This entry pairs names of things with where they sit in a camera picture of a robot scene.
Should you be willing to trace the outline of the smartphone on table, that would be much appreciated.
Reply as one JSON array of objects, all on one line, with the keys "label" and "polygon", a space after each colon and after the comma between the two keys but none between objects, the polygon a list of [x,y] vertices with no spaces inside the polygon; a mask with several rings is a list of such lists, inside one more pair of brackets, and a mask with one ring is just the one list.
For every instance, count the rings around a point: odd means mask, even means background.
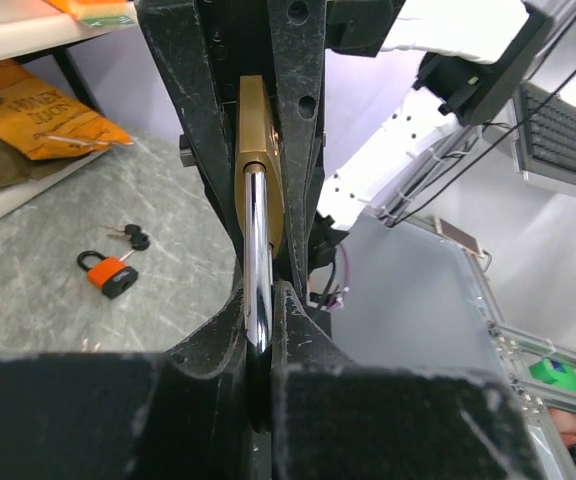
[{"label": "smartphone on table", "polygon": [[450,240],[471,255],[482,257],[483,251],[478,240],[464,230],[452,225],[440,217],[434,218],[434,228],[436,233],[444,239]]}]

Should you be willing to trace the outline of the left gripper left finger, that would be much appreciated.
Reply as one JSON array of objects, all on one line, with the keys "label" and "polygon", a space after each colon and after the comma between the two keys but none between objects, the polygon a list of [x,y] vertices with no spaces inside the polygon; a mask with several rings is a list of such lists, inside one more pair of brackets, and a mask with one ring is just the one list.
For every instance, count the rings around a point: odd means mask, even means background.
[{"label": "left gripper left finger", "polygon": [[0,353],[0,479],[244,479],[242,294],[158,353]]}]

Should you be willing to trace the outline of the black-headed keys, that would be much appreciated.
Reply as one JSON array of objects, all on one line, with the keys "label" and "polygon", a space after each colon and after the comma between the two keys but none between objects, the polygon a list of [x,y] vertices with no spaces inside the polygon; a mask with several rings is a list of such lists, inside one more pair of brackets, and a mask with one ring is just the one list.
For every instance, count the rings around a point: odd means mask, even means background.
[{"label": "black-headed keys", "polygon": [[125,262],[134,253],[147,250],[151,245],[150,236],[137,224],[126,224],[121,228],[103,225],[103,228],[110,231],[108,234],[110,238],[124,240],[129,244],[129,251],[119,258],[122,262]]}]

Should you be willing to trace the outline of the orange Honey Dijon bag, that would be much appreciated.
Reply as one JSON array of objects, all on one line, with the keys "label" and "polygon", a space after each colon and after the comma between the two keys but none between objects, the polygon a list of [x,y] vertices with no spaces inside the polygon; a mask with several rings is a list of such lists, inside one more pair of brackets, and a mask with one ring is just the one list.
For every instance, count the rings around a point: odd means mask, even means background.
[{"label": "orange Honey Dijon bag", "polygon": [[0,140],[31,160],[129,146],[131,136],[13,60],[0,61]]}]

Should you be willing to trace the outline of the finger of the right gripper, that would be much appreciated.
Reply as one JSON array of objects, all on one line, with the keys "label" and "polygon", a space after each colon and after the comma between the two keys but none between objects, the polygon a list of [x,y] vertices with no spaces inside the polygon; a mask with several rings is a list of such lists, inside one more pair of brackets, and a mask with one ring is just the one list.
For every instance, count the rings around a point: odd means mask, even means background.
[{"label": "finger of the right gripper", "polygon": [[285,236],[292,284],[307,293],[307,194],[322,76],[326,3],[267,1],[279,119]]},{"label": "finger of the right gripper", "polygon": [[217,96],[195,1],[137,1],[138,23],[180,120],[211,206],[238,261],[243,235],[234,202],[233,137]]}]

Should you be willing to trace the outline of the beige tiered shelf rack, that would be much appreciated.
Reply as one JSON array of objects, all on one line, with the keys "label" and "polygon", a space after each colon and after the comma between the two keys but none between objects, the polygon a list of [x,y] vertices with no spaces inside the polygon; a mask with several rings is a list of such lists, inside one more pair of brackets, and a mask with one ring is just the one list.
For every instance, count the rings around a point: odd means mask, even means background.
[{"label": "beige tiered shelf rack", "polygon": [[131,1],[0,1],[0,219],[131,137],[69,47],[137,23]]}]

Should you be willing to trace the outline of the black computer keyboard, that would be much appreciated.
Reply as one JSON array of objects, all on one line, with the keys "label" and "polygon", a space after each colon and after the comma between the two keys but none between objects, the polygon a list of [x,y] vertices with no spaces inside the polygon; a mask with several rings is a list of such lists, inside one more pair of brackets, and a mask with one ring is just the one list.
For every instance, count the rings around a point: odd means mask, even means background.
[{"label": "black computer keyboard", "polygon": [[576,197],[576,107],[531,83],[508,105],[512,152],[528,184]]}]

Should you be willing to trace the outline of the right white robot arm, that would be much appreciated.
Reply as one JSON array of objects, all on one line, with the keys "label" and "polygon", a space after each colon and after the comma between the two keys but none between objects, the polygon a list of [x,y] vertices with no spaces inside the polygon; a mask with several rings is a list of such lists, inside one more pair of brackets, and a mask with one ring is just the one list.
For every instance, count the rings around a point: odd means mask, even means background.
[{"label": "right white robot arm", "polygon": [[524,1],[139,1],[138,23],[246,293],[299,293],[322,189],[325,54],[417,50],[413,88],[462,126],[494,117],[553,21]]}]

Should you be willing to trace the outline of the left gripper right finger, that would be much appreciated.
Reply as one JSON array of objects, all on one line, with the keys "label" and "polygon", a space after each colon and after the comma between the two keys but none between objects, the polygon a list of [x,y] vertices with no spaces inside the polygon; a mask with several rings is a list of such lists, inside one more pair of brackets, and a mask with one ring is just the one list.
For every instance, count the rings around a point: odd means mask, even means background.
[{"label": "left gripper right finger", "polygon": [[470,368],[353,362],[274,287],[272,474],[277,479],[539,479],[516,397]]}]

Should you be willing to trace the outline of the orange yellow sponge pack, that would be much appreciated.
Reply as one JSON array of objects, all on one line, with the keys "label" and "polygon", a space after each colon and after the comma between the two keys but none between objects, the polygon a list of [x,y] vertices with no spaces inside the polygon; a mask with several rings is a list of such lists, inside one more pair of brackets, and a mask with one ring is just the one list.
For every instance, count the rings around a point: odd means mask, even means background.
[{"label": "orange yellow sponge pack", "polygon": [[137,23],[133,1],[45,0],[45,2],[90,28],[123,27]]}]

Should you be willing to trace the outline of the orange padlock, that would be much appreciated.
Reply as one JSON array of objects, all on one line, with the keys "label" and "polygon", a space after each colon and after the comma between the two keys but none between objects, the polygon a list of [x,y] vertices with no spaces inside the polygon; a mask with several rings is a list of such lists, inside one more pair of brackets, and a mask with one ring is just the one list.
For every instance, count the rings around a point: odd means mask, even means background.
[{"label": "orange padlock", "polygon": [[105,256],[94,250],[81,252],[76,262],[88,281],[108,299],[122,295],[139,278],[139,272],[122,258]]}]

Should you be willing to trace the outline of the green plastic block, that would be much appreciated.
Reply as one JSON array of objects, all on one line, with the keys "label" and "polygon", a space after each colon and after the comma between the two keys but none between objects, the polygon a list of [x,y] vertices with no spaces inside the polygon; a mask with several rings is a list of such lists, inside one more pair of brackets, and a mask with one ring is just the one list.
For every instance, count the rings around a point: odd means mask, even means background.
[{"label": "green plastic block", "polygon": [[576,393],[576,370],[565,363],[542,358],[529,367],[532,377],[553,387]]}]

